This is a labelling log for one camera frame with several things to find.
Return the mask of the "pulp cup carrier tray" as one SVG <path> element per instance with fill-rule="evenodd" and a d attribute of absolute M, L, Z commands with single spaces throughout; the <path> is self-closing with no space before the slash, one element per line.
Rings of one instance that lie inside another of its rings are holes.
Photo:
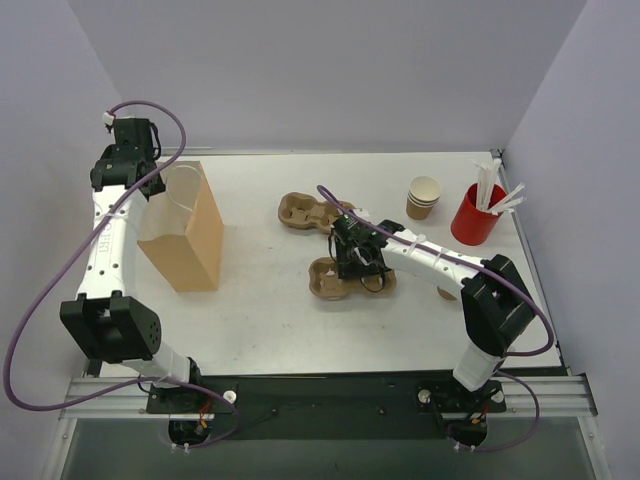
<path fill-rule="evenodd" d="M 352 294 L 384 296 L 394 292 L 397 279 L 393 270 L 363 279 L 341 279 L 337 264 L 329 257 L 313 261 L 308 269 L 309 290 L 324 300 L 339 300 Z"/>

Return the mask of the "brown paper takeout bag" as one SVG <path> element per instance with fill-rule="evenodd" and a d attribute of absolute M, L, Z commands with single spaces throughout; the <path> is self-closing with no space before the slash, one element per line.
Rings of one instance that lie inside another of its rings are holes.
<path fill-rule="evenodd" d="M 204 168 L 176 162 L 161 178 L 166 190 L 149 199 L 138 246 L 174 291 L 216 291 L 224 223 Z"/>

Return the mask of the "kraft paper coffee cup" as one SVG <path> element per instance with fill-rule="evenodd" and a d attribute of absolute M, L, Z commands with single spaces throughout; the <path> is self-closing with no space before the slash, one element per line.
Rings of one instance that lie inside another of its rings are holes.
<path fill-rule="evenodd" d="M 457 300 L 456 296 L 454 296 L 453 294 L 449 293 L 448 291 L 446 291 L 446 290 L 444 290 L 444 289 L 442 289 L 440 287 L 437 288 L 437 292 L 443 299 L 445 299 L 447 301 L 456 301 Z"/>

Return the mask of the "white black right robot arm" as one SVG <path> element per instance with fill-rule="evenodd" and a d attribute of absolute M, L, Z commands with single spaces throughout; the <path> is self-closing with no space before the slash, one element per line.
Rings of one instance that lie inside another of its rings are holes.
<path fill-rule="evenodd" d="M 490 260 L 466 256 L 391 220 L 369 227 L 347 215 L 334 221 L 330 236 L 341 279 L 401 271 L 462 303 L 469 345 L 453 369 L 453 378 L 470 392 L 486 384 L 534 319 L 535 312 L 522 297 L 491 276 L 528 292 L 513 262 L 503 255 Z"/>

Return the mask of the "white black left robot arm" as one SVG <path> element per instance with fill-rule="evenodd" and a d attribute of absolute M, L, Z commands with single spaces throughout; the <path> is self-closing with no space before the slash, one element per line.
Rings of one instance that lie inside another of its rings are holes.
<path fill-rule="evenodd" d="M 96 236 L 89 243 L 84 277 L 73 300 L 60 307 L 60 319 L 90 360 L 123 365 L 155 386 L 183 411 L 204 402 L 194 360 L 176 353 L 162 338 L 159 316 L 137 298 L 135 256 L 149 199 L 164 192 L 160 177 L 138 186 L 156 169 L 157 127 L 127 117 L 111 125 L 113 144 L 90 172 Z"/>

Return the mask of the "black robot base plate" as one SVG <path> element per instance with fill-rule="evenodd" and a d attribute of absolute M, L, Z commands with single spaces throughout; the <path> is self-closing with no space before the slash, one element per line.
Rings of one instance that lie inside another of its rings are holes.
<path fill-rule="evenodd" d="M 210 414 L 207 433 L 236 440 L 441 439 L 455 420 L 503 413 L 502 386 L 469 392 L 448 370 L 309 375 L 205 376 L 206 390 L 152 387 L 146 410 L 168 414 L 172 434 L 193 433 Z"/>

